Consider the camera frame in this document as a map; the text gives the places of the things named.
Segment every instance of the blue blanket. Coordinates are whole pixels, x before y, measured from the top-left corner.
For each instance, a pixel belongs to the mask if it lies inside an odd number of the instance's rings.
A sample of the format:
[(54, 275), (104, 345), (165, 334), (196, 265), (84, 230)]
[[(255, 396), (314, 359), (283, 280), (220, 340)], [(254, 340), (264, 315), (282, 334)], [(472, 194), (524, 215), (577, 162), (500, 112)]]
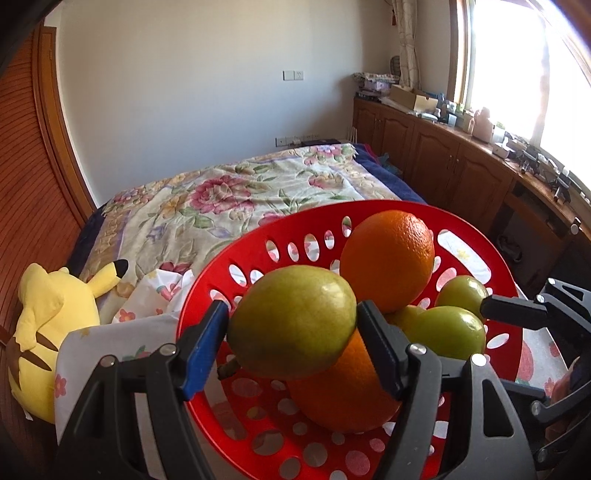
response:
[(415, 191), (409, 187), (403, 180), (389, 172), (376, 162), (374, 155), (368, 152), (363, 144), (354, 144), (357, 150), (355, 161), (370, 172), (374, 177), (386, 185), (390, 191), (397, 195), (401, 200), (409, 202), (426, 203)]

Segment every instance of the cabinet door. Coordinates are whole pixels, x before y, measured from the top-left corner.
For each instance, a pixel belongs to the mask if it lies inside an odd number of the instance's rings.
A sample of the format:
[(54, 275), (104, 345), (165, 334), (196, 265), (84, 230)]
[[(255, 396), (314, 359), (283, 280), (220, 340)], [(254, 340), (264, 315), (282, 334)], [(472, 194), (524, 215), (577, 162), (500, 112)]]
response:
[(365, 143), (374, 148), (374, 138), (378, 126), (379, 105), (372, 105), (371, 102), (362, 100), (355, 101), (353, 113), (353, 126), (357, 129), (357, 142)]
[(454, 160), (448, 210), (488, 233), (511, 187), (512, 177), (499, 160), (463, 145)]
[(408, 176), (407, 160), (413, 143), (414, 124), (416, 119), (402, 112), (384, 111), (381, 123), (383, 126), (381, 154), (390, 156), (390, 163), (398, 167)]
[(419, 122), (411, 147), (408, 184), (430, 205), (446, 208), (446, 189), (459, 140), (435, 125)]

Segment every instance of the red fruit basket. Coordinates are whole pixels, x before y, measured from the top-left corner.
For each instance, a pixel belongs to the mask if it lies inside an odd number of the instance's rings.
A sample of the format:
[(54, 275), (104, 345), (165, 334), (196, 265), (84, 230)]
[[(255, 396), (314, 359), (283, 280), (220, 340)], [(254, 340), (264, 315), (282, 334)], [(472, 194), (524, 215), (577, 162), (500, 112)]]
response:
[[(434, 236), (434, 272), (416, 304), (432, 305), (445, 281), (455, 275), (471, 274), (489, 291), (517, 295), (511, 273), (495, 247), (455, 215), (428, 205), (396, 200), (335, 203), (276, 220), (224, 249), (191, 289), (177, 334), (180, 336), (185, 328), (198, 323), (212, 299), (222, 299), (234, 309), (250, 285), (276, 268), (298, 263), (336, 271), (351, 229), (385, 210), (416, 215)], [(493, 321), (486, 327), (486, 355), (492, 366), (501, 378), (515, 380), (522, 330)], [(217, 364), (231, 357), (224, 341)], [(439, 469), (449, 403), (445, 395), (440, 399), (423, 478), (433, 477)], [(196, 395), (188, 407), (217, 451), (256, 480), (371, 479), (395, 425), (393, 419), (381, 429), (362, 434), (330, 432), (298, 410), (283, 382), (255, 378), (242, 370), (223, 382), (213, 373), (205, 392)]]

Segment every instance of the floral bedspread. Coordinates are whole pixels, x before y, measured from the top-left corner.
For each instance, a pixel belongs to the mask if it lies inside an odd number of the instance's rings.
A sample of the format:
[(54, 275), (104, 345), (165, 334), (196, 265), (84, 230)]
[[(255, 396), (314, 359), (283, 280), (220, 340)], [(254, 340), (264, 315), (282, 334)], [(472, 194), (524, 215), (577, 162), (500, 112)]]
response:
[[(125, 258), (130, 268), (99, 303), (102, 323), (144, 275), (157, 268), (195, 275), (225, 246), (277, 218), (334, 202), (397, 199), (354, 161), (350, 144), (285, 150), (238, 163), (181, 173), (121, 192), (105, 207), (105, 221), (80, 278)], [(168, 287), (161, 295), (172, 297)]]

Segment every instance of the pikachu plush toy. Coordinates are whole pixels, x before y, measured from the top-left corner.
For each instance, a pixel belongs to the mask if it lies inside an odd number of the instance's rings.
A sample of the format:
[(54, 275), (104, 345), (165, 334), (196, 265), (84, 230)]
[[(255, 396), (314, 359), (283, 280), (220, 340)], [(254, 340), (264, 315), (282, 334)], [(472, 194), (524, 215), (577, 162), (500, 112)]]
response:
[(18, 287), (22, 313), (7, 345), (12, 395), (36, 417), (54, 423), (57, 352), (67, 334), (100, 324), (95, 299), (119, 283), (127, 260), (104, 266), (88, 283), (66, 267), (47, 273), (31, 264)]

